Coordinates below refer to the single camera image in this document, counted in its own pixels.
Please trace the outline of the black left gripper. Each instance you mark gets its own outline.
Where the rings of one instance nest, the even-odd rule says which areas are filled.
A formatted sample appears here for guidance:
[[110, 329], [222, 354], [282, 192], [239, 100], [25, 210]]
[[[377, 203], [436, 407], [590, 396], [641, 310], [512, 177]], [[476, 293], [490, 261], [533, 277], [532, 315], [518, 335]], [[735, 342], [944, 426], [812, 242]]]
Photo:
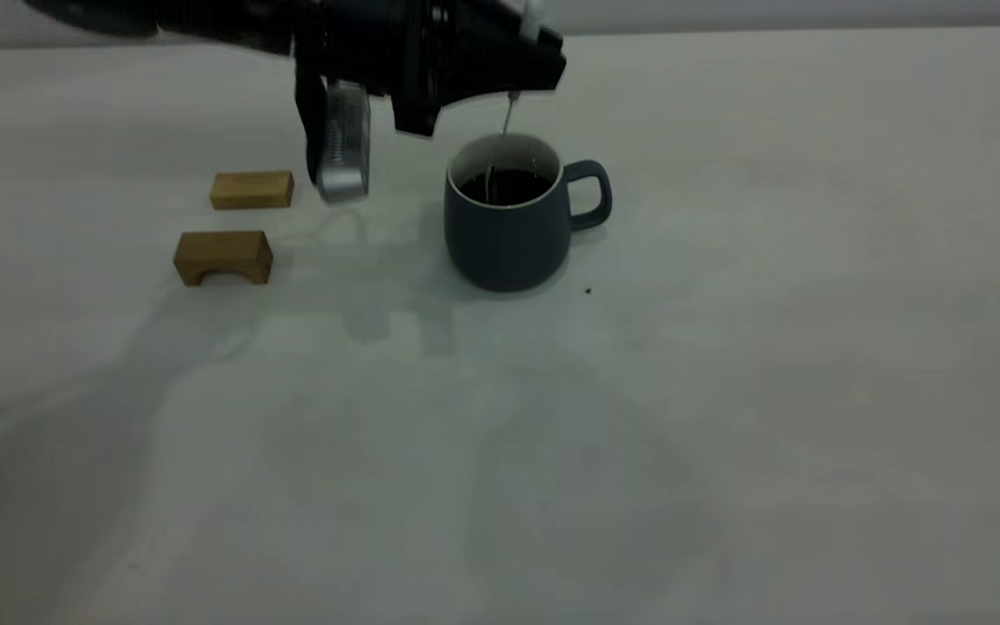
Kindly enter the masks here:
[[[555, 91], [566, 71], [563, 39], [547, 24], [550, 1], [465, 1], [472, 31], [549, 52], [543, 58], [457, 61], [457, 96]], [[455, 50], [459, 1], [293, 1], [295, 106], [308, 138], [325, 134], [328, 83], [356, 83], [391, 100], [397, 131], [432, 137]]]

